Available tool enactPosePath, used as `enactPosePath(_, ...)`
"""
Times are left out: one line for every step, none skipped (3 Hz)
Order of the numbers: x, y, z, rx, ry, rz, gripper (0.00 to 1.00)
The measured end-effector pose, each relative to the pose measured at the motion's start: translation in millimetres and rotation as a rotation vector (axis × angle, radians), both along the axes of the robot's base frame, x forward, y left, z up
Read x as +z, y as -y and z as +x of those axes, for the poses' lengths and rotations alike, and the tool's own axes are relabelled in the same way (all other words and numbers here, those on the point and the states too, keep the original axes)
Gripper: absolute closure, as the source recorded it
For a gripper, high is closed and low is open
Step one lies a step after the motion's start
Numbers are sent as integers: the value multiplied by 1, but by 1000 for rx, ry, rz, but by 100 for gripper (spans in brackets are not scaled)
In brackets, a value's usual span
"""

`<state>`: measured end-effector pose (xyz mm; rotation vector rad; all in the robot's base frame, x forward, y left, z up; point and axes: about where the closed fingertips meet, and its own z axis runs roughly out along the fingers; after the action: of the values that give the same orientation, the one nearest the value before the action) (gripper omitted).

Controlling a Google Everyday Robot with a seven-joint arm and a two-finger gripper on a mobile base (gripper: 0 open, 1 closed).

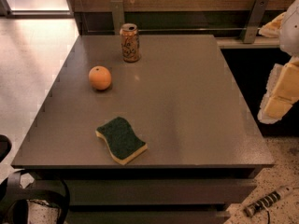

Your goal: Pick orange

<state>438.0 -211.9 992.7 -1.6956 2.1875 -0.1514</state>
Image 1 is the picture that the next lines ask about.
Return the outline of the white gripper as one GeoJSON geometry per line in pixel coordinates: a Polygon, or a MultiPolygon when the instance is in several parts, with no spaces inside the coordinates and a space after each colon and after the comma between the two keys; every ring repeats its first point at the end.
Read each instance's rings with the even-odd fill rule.
{"type": "MultiPolygon", "coordinates": [[[[273,20],[263,25],[259,35],[279,37],[280,49],[291,56],[299,56],[299,0],[273,20]]],[[[266,93],[260,104],[258,121],[274,124],[299,101],[299,58],[291,57],[284,65],[276,63],[269,74],[266,93]]]]}

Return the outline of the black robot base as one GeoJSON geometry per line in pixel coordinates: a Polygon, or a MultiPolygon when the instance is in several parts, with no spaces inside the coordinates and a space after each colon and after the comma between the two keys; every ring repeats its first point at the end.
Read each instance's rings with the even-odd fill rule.
{"type": "Polygon", "coordinates": [[[65,224],[70,193],[65,182],[55,175],[49,180],[35,179],[27,188],[21,177],[32,172],[10,174],[0,188],[0,224],[65,224]]]}

